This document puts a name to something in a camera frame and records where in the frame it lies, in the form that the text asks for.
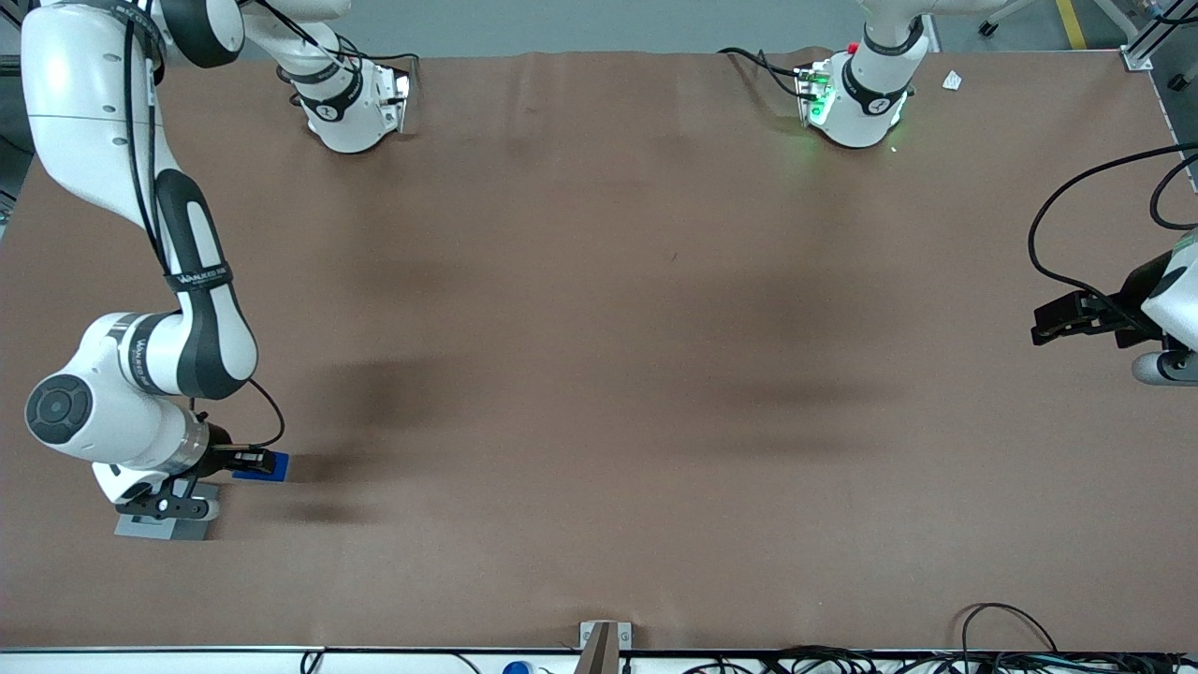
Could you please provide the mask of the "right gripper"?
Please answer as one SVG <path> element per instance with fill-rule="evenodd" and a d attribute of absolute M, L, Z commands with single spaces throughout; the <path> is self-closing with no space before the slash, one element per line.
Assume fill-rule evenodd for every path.
<path fill-rule="evenodd" d="M 184 432 L 183 443 L 163 464 L 137 469 L 127 464 L 93 463 L 95 481 L 115 506 L 125 506 L 139 496 L 157 494 L 175 479 L 210 476 L 222 470 L 274 470 L 277 460 L 270 449 L 218 449 L 231 436 L 218 425 L 198 425 Z"/>

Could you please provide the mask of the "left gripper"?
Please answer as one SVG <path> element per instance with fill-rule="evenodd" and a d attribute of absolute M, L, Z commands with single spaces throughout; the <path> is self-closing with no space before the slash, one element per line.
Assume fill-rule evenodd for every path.
<path fill-rule="evenodd" d="M 1077 334 L 1117 332 L 1118 348 L 1146 341 L 1169 340 L 1176 348 L 1197 348 L 1197 235 L 1179 242 L 1146 265 L 1131 272 L 1118 300 L 1140 329 L 1125 318 L 1119 306 L 1089 291 L 1071 291 L 1037 306 L 1031 316 L 1031 344 L 1051 344 Z"/>

